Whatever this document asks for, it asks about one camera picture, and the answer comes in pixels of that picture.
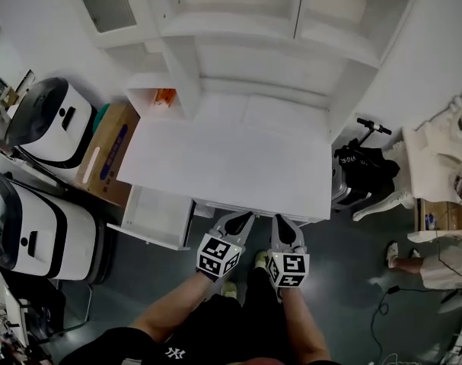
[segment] white pants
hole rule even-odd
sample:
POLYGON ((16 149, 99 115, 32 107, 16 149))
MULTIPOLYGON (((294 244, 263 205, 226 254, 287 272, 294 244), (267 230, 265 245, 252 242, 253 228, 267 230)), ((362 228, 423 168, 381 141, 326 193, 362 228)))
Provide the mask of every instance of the white pants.
MULTIPOLYGON (((441 251, 441 260, 462 274, 462 242, 441 251)), ((437 254, 426 257, 420 269, 423 284, 430 289, 462 288, 462 277, 438 260, 437 254)))

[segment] black bag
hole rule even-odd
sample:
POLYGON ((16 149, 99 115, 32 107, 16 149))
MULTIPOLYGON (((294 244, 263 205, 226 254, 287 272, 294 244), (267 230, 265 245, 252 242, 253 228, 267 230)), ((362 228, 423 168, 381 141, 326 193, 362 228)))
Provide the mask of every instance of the black bag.
POLYGON ((381 149, 347 145, 336 150, 334 157, 339 157, 348 187, 372 194, 394 190, 393 178, 400 167, 392 160, 385 160, 381 149))

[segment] sneaker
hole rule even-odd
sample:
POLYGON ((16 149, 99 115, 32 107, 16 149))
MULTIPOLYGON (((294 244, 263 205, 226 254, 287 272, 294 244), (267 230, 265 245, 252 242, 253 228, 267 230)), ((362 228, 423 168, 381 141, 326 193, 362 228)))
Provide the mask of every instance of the sneaker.
POLYGON ((386 262, 388 265, 389 269, 392 269, 395 267, 395 259, 398 258, 398 242, 392 240, 390 243, 388 243, 387 249, 386 249, 386 262))
POLYGON ((268 253, 264 250, 258 252, 254 258, 254 268, 266 269, 266 263, 268 262, 268 253))
POLYGON ((226 281, 224 285, 222 285, 221 295, 223 297, 233 297, 237 300, 237 286, 232 281, 226 281))
POLYGON ((422 255, 419 253, 419 251, 415 248, 410 250, 410 253, 408 255, 411 259, 420 259, 422 258, 422 255))

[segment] fiducial marker cube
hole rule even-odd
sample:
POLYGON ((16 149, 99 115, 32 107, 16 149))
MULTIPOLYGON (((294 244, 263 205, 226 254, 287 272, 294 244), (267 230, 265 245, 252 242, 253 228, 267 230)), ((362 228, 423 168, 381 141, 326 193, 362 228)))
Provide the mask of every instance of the fiducial marker cube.
POLYGON ((308 254, 268 251, 269 276, 275 287, 300 287, 308 276, 308 254))
POLYGON ((221 278, 239 262, 242 248, 206 234, 197 252, 197 268, 221 278))

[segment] white robot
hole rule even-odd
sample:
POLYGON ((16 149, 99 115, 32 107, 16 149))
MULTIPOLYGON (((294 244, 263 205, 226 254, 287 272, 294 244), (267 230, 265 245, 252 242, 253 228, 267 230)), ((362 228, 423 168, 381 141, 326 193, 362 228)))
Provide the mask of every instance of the white robot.
MULTIPOLYGON (((254 223, 252 212, 225 215, 207 233, 197 252, 197 270, 213 281, 226 275, 239 262, 254 223)), ((275 287, 300 287, 308 276, 310 256, 301 230, 288 218, 272 219, 271 249, 267 268, 275 287)))

